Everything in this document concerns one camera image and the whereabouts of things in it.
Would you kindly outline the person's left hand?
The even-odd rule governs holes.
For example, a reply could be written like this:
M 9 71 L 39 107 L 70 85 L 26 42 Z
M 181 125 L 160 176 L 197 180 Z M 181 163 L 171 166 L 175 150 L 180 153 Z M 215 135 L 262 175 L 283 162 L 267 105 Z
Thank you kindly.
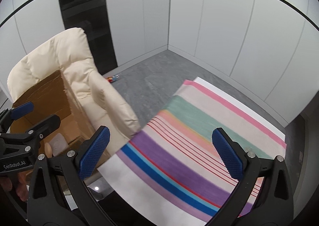
M 0 183 L 4 191 L 10 192 L 12 189 L 15 190 L 17 196 L 21 199 L 21 201 L 26 202 L 29 196 L 29 192 L 27 189 L 27 182 L 25 179 L 25 173 L 19 172 L 17 174 L 17 183 L 12 184 L 12 181 L 8 177 L 1 177 Z

